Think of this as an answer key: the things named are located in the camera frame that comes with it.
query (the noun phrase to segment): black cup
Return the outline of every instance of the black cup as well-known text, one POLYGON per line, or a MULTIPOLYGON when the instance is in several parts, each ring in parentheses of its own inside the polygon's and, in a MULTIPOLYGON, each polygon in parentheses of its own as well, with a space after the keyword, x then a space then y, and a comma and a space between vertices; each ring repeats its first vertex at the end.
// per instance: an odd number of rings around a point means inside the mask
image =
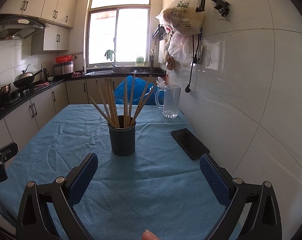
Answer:
MULTIPOLYGON (((120 127, 123 127, 123 115, 118 116, 120 127)), ((135 152, 135 125, 129 128, 113 128, 108 124, 112 151, 118 156, 128 156, 135 152)))

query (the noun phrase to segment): black phone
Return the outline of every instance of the black phone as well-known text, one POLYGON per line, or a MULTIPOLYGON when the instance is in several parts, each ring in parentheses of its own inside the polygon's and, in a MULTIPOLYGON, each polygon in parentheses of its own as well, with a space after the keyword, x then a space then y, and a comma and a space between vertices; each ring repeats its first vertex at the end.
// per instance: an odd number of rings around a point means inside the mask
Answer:
POLYGON ((171 134, 192 160, 200 159, 203 154, 210 153, 209 149, 187 128, 172 131, 171 134))

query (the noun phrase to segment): metal screw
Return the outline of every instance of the metal screw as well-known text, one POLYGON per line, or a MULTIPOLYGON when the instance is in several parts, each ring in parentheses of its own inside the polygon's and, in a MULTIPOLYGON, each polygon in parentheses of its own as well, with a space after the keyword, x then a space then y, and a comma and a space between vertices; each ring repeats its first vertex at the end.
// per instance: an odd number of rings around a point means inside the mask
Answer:
POLYGON ((237 184, 242 184, 243 180, 241 178, 235 178, 234 182, 237 183, 237 184))
POLYGON ((57 179, 56 179, 56 182, 57 183, 62 183, 64 181, 64 178, 63 177, 58 177, 57 179))
POLYGON ((33 187, 33 185, 34 185, 34 181, 29 181, 29 182, 27 183, 27 186, 28 186, 28 187, 33 187))
POLYGON ((271 187, 271 186, 272 186, 272 184, 271 184, 270 181, 266 181, 266 182, 264 183, 264 185, 265 185, 266 187, 271 187))

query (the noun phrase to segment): black countertop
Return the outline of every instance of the black countertop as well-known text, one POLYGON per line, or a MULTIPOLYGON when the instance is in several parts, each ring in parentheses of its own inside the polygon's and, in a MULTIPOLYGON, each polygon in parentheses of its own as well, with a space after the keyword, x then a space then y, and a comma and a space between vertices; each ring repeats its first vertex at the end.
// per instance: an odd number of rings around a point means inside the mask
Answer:
POLYGON ((44 92, 47 89, 50 89, 58 84, 61 84, 65 81, 72 81, 72 80, 80 80, 80 79, 90 79, 90 78, 105 78, 105 77, 127 77, 129 75, 136 75, 137 77, 148 77, 150 74, 153 76, 160 76, 164 77, 165 76, 165 71, 160 68, 154 68, 154 71, 150 73, 150 68, 148 67, 137 67, 135 68, 136 72, 132 73, 97 73, 93 75, 82 75, 79 77, 74 77, 74 78, 68 78, 68 79, 62 79, 62 80, 53 80, 49 82, 48 86, 45 87, 39 87, 39 88, 34 88, 34 91, 29 93, 23 98, 16 98, 13 103, 10 103, 8 106, 0 110, 0 120, 4 118, 7 114, 12 112, 14 109, 19 107, 21 104, 25 103, 26 101, 30 100, 31 98, 35 97, 36 95, 44 92))

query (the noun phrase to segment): range hood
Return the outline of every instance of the range hood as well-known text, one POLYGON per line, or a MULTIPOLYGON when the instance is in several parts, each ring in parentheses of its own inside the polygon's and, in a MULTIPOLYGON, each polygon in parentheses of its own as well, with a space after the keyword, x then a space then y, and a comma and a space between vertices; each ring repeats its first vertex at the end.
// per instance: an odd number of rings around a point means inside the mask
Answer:
POLYGON ((46 28, 46 24, 36 18, 22 15, 0 15, 0 41, 24 39, 38 30, 46 28))

